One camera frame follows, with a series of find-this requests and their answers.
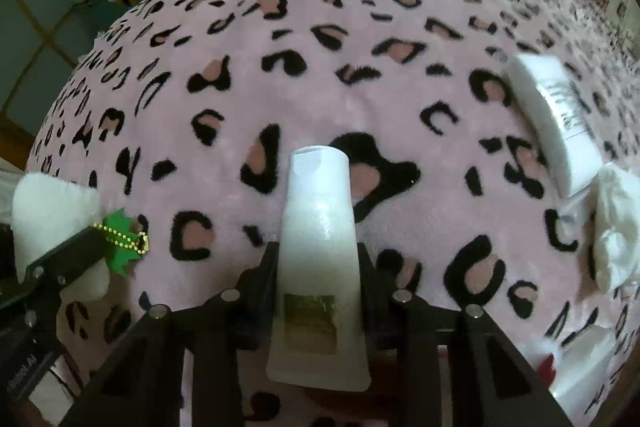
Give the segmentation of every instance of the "white towel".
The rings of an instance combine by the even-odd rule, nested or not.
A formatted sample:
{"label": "white towel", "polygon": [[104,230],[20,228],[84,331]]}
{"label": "white towel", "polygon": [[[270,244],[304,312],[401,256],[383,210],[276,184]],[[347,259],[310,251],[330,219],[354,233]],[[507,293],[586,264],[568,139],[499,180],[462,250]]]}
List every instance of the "white towel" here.
{"label": "white towel", "polygon": [[593,255],[603,292],[640,283],[640,178],[613,163],[598,177]]}

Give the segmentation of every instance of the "white container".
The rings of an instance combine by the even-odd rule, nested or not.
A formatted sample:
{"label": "white container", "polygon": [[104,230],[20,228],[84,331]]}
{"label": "white container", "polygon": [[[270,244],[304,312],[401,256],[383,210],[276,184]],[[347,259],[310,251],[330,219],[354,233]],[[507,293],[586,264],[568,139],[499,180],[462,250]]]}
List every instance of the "white container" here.
{"label": "white container", "polygon": [[591,183],[603,161],[560,60],[514,55],[504,73],[535,127],[560,196],[570,198]]}
{"label": "white container", "polygon": [[331,147],[291,155],[267,375],[336,391],[370,384],[349,159]]}
{"label": "white container", "polygon": [[613,331],[591,325],[566,348],[556,365],[549,391],[574,425],[583,420],[584,411],[605,381],[615,347]]}

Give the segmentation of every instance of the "green keychain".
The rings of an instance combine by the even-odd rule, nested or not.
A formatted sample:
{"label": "green keychain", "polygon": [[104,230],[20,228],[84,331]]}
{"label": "green keychain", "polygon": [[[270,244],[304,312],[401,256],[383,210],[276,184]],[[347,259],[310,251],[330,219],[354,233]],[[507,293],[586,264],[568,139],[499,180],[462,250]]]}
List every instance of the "green keychain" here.
{"label": "green keychain", "polygon": [[112,245],[104,257],[107,266],[117,274],[126,275],[124,267],[129,261],[138,261],[149,251],[149,238],[145,232],[129,231],[132,220],[122,210],[116,210],[92,227],[102,230]]}

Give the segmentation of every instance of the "pink leopard print blanket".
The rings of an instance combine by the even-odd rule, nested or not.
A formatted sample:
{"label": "pink leopard print blanket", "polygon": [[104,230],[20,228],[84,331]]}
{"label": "pink leopard print blanket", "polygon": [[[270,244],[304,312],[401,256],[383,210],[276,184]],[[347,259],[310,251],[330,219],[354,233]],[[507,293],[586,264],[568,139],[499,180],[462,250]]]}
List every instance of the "pink leopard print blanket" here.
{"label": "pink leopard print blanket", "polygon": [[[480,304],[516,344],[546,335],[566,345],[588,324],[615,328],[610,380],[586,425],[640,318],[634,296],[597,291],[591,223],[561,233],[545,158],[499,76],[508,54],[557,55],[604,154],[638,154],[631,77],[600,25],[576,22],[567,1],[144,0],[131,9],[60,93],[28,164],[97,187],[108,210],[123,207],[150,237],[151,252],[130,279],[113,276],[107,298],[60,311],[59,336],[82,377],[152,304],[199,305],[255,266],[278,237],[290,152],[330,144],[350,158],[358,238],[398,287],[436,306]],[[349,420],[269,382],[263,356],[240,361],[249,420]],[[188,411],[186,392],[185,425]]]}

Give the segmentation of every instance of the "bottle cap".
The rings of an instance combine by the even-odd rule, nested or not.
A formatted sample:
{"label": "bottle cap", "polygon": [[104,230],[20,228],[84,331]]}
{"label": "bottle cap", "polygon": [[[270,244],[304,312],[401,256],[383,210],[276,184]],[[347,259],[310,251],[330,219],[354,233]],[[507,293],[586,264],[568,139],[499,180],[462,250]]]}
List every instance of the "bottle cap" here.
{"label": "bottle cap", "polygon": [[349,159],[344,152],[313,145],[291,153],[287,200],[311,195],[351,206]]}

